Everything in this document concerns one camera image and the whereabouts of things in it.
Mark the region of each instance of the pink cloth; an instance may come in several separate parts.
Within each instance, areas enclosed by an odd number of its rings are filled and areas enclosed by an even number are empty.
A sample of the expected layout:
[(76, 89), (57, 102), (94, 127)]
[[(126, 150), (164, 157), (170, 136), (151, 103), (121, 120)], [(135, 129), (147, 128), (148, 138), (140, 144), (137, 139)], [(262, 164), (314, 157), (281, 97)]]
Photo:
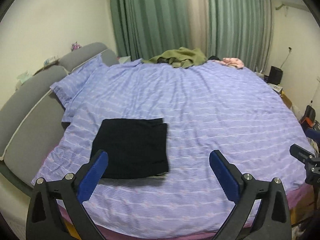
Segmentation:
[(225, 57), (223, 58), (223, 61), (220, 61), (220, 60), (213, 60), (213, 61), (221, 65), (225, 65), (228, 67), (235, 67), (237, 69), (241, 69), (244, 67), (244, 63), (242, 62), (242, 60), (235, 57)]
[[(292, 209), (297, 205), (297, 203), (306, 195), (306, 193), (308, 192), (310, 187), (311, 186), (308, 184), (303, 184), (303, 185), (301, 185), (300, 188), (288, 192), (287, 200), (288, 200), (289, 209)], [(61, 206), (59, 206), (59, 209), (60, 209), (60, 212), (61, 212), (61, 215), (63, 216), (63, 218), (72, 224), (72, 221), (71, 221), (66, 209)], [(109, 229), (106, 229), (106, 228), (98, 226), (98, 225), (97, 225), (97, 228), (104, 235), (104, 237), (108, 240), (158, 240), (158, 239), (142, 239), (142, 238), (137, 238), (137, 237), (133, 237), (133, 236), (126, 236), (121, 233), (111, 231)], [(190, 236), (166, 238), (166, 239), (162, 239), (162, 240), (200, 240), (200, 239), (201, 240), (209, 240), (215, 234), (216, 234), (215, 232), (207, 232), (207, 233), (194, 234), (194, 235), (190, 235)]]

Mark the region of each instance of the headboard cushion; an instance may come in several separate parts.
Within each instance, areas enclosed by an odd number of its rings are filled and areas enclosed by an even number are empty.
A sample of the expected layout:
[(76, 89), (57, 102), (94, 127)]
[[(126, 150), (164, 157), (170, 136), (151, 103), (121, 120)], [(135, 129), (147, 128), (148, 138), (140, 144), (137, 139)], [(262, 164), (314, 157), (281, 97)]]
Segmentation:
[(48, 92), (21, 123), (7, 147), (5, 164), (29, 186), (48, 153), (63, 137), (66, 128), (66, 123), (61, 123), (63, 114), (57, 96)]
[(59, 65), (65, 67), (69, 72), (81, 66), (84, 62), (107, 49), (107, 46), (100, 42), (95, 42), (76, 49), (63, 56), (59, 60)]
[(111, 49), (106, 49), (101, 53), (101, 59), (107, 66), (119, 64), (116, 54)]
[(67, 73), (62, 66), (52, 66), (28, 79), (0, 110), (0, 156), (12, 135), (35, 104)]

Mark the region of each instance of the blue gripper pad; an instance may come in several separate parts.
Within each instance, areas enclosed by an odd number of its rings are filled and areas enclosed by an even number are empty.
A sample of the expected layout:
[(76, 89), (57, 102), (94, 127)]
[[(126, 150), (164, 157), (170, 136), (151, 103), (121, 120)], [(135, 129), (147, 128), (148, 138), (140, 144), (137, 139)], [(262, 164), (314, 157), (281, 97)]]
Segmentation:
[(100, 156), (97, 158), (95, 163), (78, 185), (77, 198), (81, 204), (90, 199), (107, 166), (108, 154), (102, 151)]
[[(232, 165), (225, 158), (224, 160), (226, 164)], [(240, 199), (240, 186), (215, 151), (210, 153), (209, 163), (228, 200), (237, 204)]]

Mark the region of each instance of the pink towel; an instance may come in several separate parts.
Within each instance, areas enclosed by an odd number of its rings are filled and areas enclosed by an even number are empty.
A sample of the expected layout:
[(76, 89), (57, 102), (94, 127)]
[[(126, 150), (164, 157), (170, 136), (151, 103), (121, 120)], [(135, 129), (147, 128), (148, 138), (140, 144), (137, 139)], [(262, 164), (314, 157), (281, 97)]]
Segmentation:
[(213, 60), (213, 61), (221, 65), (225, 65), (228, 67), (235, 67), (237, 69), (241, 69), (244, 67), (244, 63), (242, 62), (242, 60), (235, 57), (225, 57), (223, 58), (223, 61), (220, 61), (220, 60)]

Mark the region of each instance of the silver bolt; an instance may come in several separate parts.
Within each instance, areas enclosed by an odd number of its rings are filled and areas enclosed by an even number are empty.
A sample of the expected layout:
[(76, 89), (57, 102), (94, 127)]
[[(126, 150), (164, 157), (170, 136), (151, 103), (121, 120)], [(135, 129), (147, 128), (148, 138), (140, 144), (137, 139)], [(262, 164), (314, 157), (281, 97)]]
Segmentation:
[(249, 174), (249, 173), (245, 173), (243, 176), (244, 176), (244, 178), (247, 179), (247, 180), (252, 179), (252, 175)]
[(37, 179), (37, 184), (42, 184), (43, 183), (43, 178), (39, 178), (39, 179)]
[(66, 176), (65, 176), (65, 178), (67, 179), (67, 180), (70, 180), (70, 179), (73, 179), (73, 174), (72, 173), (68, 173)]
[(273, 180), (275, 181), (276, 184), (280, 184), (281, 183), (281, 179), (279, 179), (279, 178), (274, 178)]

